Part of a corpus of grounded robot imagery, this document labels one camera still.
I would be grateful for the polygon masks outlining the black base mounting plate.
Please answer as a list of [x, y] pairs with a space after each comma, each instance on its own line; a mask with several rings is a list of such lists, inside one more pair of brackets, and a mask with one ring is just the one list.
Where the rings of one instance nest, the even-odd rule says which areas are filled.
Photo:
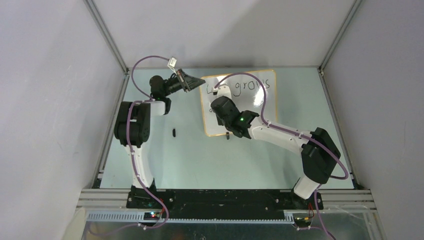
[[171, 219], [265, 221], [284, 220], [289, 210], [323, 210], [321, 195], [303, 199], [278, 189], [165, 189], [149, 195], [132, 187], [126, 208], [157, 209]]

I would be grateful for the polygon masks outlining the yellow framed whiteboard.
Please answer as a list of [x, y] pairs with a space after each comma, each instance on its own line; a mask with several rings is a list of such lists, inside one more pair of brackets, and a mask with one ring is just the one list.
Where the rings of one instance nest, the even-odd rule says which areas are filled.
[[211, 108], [211, 103], [216, 96], [213, 90], [217, 83], [226, 85], [231, 92], [231, 98], [239, 111], [249, 110], [261, 113], [266, 92], [264, 118], [271, 122], [278, 120], [277, 74], [273, 69], [250, 71], [248, 75], [238, 74], [225, 78], [226, 74], [203, 76], [205, 84], [200, 86], [200, 101], [204, 132], [208, 137], [222, 136], [227, 133], [224, 126], [218, 124], [216, 114]]

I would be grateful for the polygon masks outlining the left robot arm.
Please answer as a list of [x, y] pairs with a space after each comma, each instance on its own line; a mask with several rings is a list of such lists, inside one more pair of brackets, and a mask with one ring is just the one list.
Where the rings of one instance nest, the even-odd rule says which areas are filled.
[[148, 160], [148, 140], [151, 119], [167, 115], [172, 101], [169, 95], [190, 92], [205, 80], [176, 70], [167, 79], [154, 75], [149, 80], [150, 99], [145, 101], [123, 101], [120, 103], [114, 125], [114, 137], [125, 148], [131, 167], [132, 184], [128, 196], [128, 208], [141, 204], [145, 208], [157, 208], [160, 199], [155, 192], [155, 180]]

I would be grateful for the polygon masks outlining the aluminium frame rail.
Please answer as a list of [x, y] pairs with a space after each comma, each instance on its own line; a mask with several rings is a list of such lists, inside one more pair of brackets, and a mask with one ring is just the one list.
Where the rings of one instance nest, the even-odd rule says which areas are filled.
[[107, 105], [107, 131], [105, 132], [105, 137], [103, 139], [99, 158], [96, 162], [95, 169], [93, 172], [93, 176], [91, 179], [91, 182], [89, 185], [87, 185], [87, 188], [90, 189], [98, 189], [101, 185], [104, 168], [106, 165], [107, 157], [109, 154], [109, 149], [112, 143], [113, 139], [113, 125], [115, 123], [116, 114], [118, 112], [118, 107], [121, 102], [121, 100], [124, 97], [124, 91], [126, 90], [126, 87], [128, 86], [129, 77], [129, 67], [125, 63], [125, 60], [121, 54], [121, 51], [119, 50], [119, 47], [105, 21], [105, 18], [103, 17], [98, 4], [95, 0], [85, 0], [84, 4], [86, 5], [86, 8], [88, 12], [90, 13], [94, 23], [96, 24], [101, 36], [103, 37], [103, 41], [107, 45], [109, 52], [112, 54], [117, 66], [120, 69], [121, 73], [121, 79], [119, 80], [119, 85], [117, 92], [115, 93], [113, 97], [113, 101]]

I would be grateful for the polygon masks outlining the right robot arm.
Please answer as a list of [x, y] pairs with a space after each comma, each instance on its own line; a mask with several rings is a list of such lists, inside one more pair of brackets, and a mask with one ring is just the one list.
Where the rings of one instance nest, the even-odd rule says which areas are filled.
[[323, 128], [300, 131], [281, 124], [263, 120], [259, 113], [239, 111], [236, 104], [226, 96], [211, 103], [218, 124], [238, 138], [271, 143], [301, 158], [303, 174], [293, 187], [291, 204], [304, 209], [311, 202], [311, 195], [332, 178], [341, 153], [329, 133]]

